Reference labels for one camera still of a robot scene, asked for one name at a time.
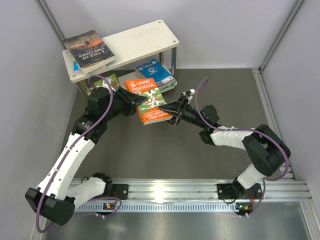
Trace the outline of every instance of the gray wall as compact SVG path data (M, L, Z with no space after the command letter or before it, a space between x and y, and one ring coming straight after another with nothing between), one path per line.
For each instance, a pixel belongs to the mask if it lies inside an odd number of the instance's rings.
M307 0L264 74L295 173L320 213L320 1Z
M1 1L0 26L0 238L21 240L35 223L25 192L59 155L76 87L35 0Z
M46 0L66 37L92 29L108 36L163 19L180 40L180 69L260 66L295 1Z

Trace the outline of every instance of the gray floor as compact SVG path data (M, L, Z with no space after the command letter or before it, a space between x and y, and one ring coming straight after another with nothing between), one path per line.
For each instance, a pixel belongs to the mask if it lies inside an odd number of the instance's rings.
M199 104L214 105L224 126L255 128L266 123L251 69L178 69L178 85L163 94L168 103L181 92L196 88L209 77L199 94ZM86 100L78 92L67 133L83 114ZM243 150L206 145L200 128L187 122L143 126L139 116L119 116L108 123L95 148L87 155L76 177L96 172L124 179L233 179L250 163Z
M253 216L234 213L118 213L102 220L76 213L44 240L309 240L299 203L263 203Z

